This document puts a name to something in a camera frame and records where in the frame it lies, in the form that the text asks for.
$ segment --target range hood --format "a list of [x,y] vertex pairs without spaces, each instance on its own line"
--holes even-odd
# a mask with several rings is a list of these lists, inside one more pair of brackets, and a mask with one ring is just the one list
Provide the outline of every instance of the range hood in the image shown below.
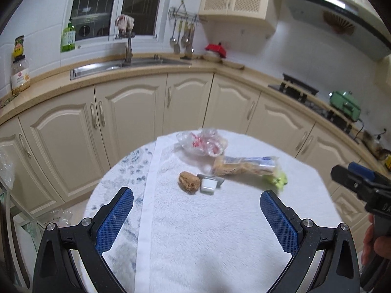
[[294,19],[338,35],[374,61],[391,54],[391,42],[354,9],[335,0],[285,0]]

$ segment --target metal screw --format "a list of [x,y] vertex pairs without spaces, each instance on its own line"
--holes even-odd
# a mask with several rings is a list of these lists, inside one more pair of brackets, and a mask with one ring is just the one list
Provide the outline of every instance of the metal screw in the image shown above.
[[303,225],[310,228],[314,225],[314,222],[311,219],[304,219]]
[[83,226],[89,226],[91,224],[91,218],[84,218],[82,221],[81,221],[81,224]]
[[348,231],[349,230],[349,226],[347,224],[345,224],[345,223],[342,223],[341,224],[341,229],[345,230],[345,231]]
[[50,223],[46,226],[46,229],[49,231],[52,231],[54,228],[55,228],[55,224],[53,224],[53,223]]

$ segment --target window frame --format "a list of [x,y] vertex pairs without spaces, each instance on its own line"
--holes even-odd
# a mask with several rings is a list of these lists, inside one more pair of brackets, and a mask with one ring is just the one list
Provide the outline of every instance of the window frame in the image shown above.
[[[66,10],[64,12],[63,28],[65,28],[68,25],[69,18],[72,12],[73,1],[74,0],[69,0]],[[136,36],[134,38],[134,42],[136,44],[138,42],[143,42],[143,43],[147,42],[148,44],[163,43],[165,26],[167,23],[167,16],[165,16],[165,14],[168,14],[169,3],[170,0],[159,0],[159,6],[156,15],[156,24],[154,30],[155,35]],[[93,37],[90,39],[76,41],[76,48],[78,46],[87,46],[92,44],[123,43],[124,39],[115,39],[115,35],[118,34],[118,29],[115,27],[115,20],[121,14],[123,4],[124,4],[124,0],[114,0],[113,2],[113,8],[111,11],[111,18],[110,18],[110,29],[109,29],[108,36]]]

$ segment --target window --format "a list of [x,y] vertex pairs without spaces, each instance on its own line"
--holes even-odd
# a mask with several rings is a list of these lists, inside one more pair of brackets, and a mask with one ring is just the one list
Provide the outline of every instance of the window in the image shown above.
[[[71,18],[76,40],[109,36],[112,10],[121,9],[122,1],[73,0]],[[122,13],[135,19],[136,35],[154,35],[160,0],[123,0]]]
[[108,36],[114,0],[74,0],[71,11],[76,40]]
[[124,0],[122,14],[134,18],[136,35],[154,35],[160,0]]

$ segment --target walnut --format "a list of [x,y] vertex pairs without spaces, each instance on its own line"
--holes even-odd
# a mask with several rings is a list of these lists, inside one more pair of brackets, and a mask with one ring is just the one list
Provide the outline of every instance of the walnut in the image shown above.
[[183,189],[190,194],[194,194],[198,191],[201,185],[201,180],[189,172],[182,172],[179,174],[179,182],[183,186]]

